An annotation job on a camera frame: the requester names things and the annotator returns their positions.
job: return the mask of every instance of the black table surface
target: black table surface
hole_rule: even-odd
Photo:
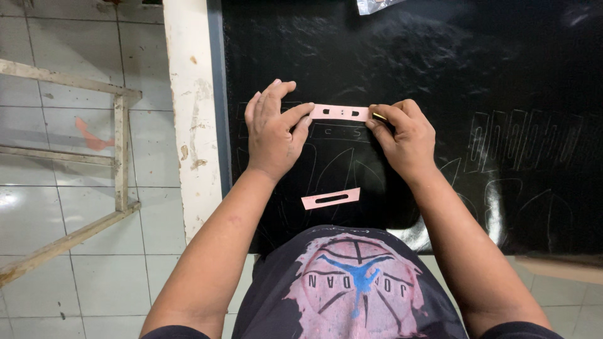
[[[603,7],[579,1],[222,3],[232,178],[248,161],[245,104],[295,80],[283,108],[416,100],[435,161],[506,254],[602,253]],[[306,211],[301,197],[361,188]],[[361,122],[315,120],[251,245],[269,253],[318,224],[390,229],[431,246],[416,203]]]

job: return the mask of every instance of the wrist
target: wrist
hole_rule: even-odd
[[[441,178],[443,178],[442,173],[440,170],[438,170],[435,164],[433,166],[423,168],[421,171],[417,171],[414,174],[402,176],[402,179],[404,179],[412,191],[425,186],[433,185]]]
[[[275,178],[262,169],[253,168],[253,167],[249,167],[249,166],[241,174],[241,178],[243,178],[243,177],[249,178],[250,180],[257,180],[259,183],[267,185],[271,189],[274,189],[274,187],[280,180],[280,178]]]

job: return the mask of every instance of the finger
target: finger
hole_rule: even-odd
[[[375,135],[375,138],[377,141],[379,141],[384,150],[387,151],[394,147],[394,137],[391,134],[390,129],[387,128],[383,122],[375,119],[369,119],[367,120],[366,125],[368,129],[373,132],[373,135]]]
[[[312,118],[306,116],[299,120],[297,125],[295,125],[295,130],[293,131],[293,141],[291,142],[293,148],[297,152],[297,156],[302,152],[302,147],[306,139],[308,138],[308,127],[312,123]]]
[[[401,111],[406,113],[406,115],[410,116],[412,119],[427,119],[425,118],[423,112],[421,112],[421,108],[417,105],[417,103],[413,99],[406,99],[402,101],[398,101],[392,106],[399,108]]]
[[[253,111],[256,109],[257,100],[260,98],[260,95],[260,92],[256,92],[253,98],[247,103],[247,107],[245,108],[245,122],[247,125],[253,121]]]
[[[294,81],[286,83],[280,83],[274,86],[266,94],[266,100],[261,115],[276,115],[280,114],[280,100],[287,95],[287,93],[293,92],[297,84]]]
[[[257,100],[256,103],[256,109],[253,112],[254,115],[258,116],[262,113],[262,108],[264,107],[264,102],[266,101],[266,96],[268,95],[268,93],[270,92],[271,89],[275,88],[276,86],[280,85],[282,81],[280,81],[280,79],[275,79],[270,85],[268,85],[268,87],[266,87],[266,89],[260,94],[259,99]]]
[[[369,113],[377,113],[384,116],[390,124],[396,127],[396,132],[404,131],[404,126],[411,123],[411,118],[401,111],[398,107],[390,105],[371,105],[368,108]]]
[[[314,103],[297,105],[287,112],[280,115],[280,118],[287,124],[287,127],[293,127],[302,116],[310,113],[314,109]]]

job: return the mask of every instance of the oval slot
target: oval slot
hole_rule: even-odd
[[[341,195],[336,195],[334,197],[326,197],[326,198],[316,199],[314,202],[317,204],[322,204],[322,203],[328,203],[328,202],[335,201],[335,200],[347,199],[347,197],[348,197],[347,194],[341,194]]]

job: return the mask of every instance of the person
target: person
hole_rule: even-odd
[[[143,339],[221,337],[265,205],[308,136],[313,103],[280,112],[294,89],[294,81],[277,79],[249,101],[248,167],[182,254]],[[369,110],[395,127],[366,122],[416,199],[466,332],[443,288],[401,240],[323,225],[256,263],[233,338],[561,338],[435,166],[435,130],[419,106],[404,100]]]

